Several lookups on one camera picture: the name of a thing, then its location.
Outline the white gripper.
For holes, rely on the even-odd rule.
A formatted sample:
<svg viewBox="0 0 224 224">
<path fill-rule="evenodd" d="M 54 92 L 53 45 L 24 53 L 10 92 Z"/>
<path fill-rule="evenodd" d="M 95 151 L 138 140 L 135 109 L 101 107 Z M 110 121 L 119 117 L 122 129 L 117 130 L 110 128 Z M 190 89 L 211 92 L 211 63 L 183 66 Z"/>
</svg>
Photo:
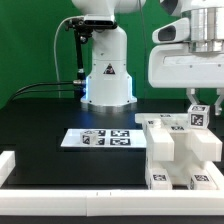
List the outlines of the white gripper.
<svg viewBox="0 0 224 224">
<path fill-rule="evenodd" d="M 154 88 L 187 88 L 193 105 L 199 104 L 194 88 L 218 88 L 215 115 L 224 101 L 224 52 L 191 53 L 185 43 L 153 48 L 149 56 L 148 80 Z"/>
</svg>

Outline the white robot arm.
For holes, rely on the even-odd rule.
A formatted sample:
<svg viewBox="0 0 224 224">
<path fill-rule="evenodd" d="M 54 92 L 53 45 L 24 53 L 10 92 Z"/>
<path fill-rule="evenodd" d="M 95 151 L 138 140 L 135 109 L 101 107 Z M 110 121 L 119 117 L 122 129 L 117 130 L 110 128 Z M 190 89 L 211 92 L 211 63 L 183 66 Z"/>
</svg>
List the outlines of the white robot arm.
<svg viewBox="0 0 224 224">
<path fill-rule="evenodd" d="M 92 71 L 81 102 L 95 108 L 122 108 L 136 101 L 126 70 L 127 36 L 117 13 L 139 10 L 146 0 L 71 0 L 82 12 L 70 24 L 80 41 L 93 39 Z M 178 18 L 152 34 L 156 46 L 149 56 L 148 81 L 155 88 L 185 88 L 191 103 L 198 88 L 215 88 L 224 101 L 224 0 L 159 0 Z"/>
</svg>

